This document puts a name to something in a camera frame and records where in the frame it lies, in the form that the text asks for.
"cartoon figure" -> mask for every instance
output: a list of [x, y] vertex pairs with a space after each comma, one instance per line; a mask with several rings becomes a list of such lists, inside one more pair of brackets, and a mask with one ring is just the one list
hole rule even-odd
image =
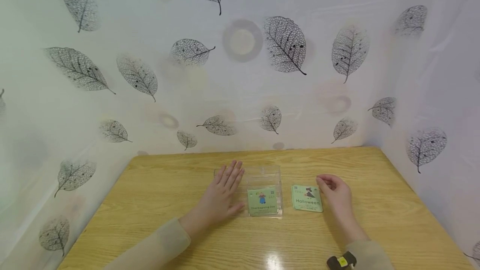
[[260, 198], [260, 203], [265, 204], [265, 194], [260, 193], [260, 195], [258, 197]]
[[312, 188], [306, 188], [307, 189], [307, 193], [304, 194], [306, 197], [310, 197], [310, 198], [315, 198], [315, 196], [311, 193], [312, 192]]

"curtain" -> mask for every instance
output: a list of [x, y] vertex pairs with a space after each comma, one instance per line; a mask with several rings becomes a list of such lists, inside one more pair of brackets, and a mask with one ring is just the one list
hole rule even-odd
[[134, 156], [350, 146], [480, 269], [478, 2], [0, 0], [0, 269], [56, 269]]

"green card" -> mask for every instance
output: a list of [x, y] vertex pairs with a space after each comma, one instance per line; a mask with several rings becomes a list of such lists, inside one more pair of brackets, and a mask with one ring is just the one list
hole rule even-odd
[[295, 210], [323, 212], [322, 200], [320, 199], [318, 187], [293, 185], [292, 204]]
[[274, 187], [248, 190], [247, 195], [250, 216], [276, 215], [278, 213], [277, 191]]

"sleeve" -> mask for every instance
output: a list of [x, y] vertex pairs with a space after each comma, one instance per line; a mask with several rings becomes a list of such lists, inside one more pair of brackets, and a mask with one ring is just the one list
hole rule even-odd
[[356, 241], [347, 250], [357, 258], [355, 270], [394, 270], [385, 251], [375, 241]]
[[157, 231], [128, 249], [110, 264], [105, 270], [149, 270], [158, 269], [190, 245], [190, 236], [174, 218]]

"wooden table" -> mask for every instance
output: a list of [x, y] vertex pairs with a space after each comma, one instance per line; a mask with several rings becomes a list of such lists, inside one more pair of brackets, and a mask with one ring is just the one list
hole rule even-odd
[[314, 185], [318, 173], [341, 176], [355, 213], [383, 245], [397, 270], [472, 270], [447, 233], [383, 153], [372, 147], [137, 156], [105, 198], [59, 269], [102, 269], [123, 251], [201, 197], [213, 169], [232, 159], [244, 166], [279, 165], [283, 219], [238, 217], [211, 229], [168, 269], [328, 269], [343, 240], [323, 213], [294, 210], [291, 185]]

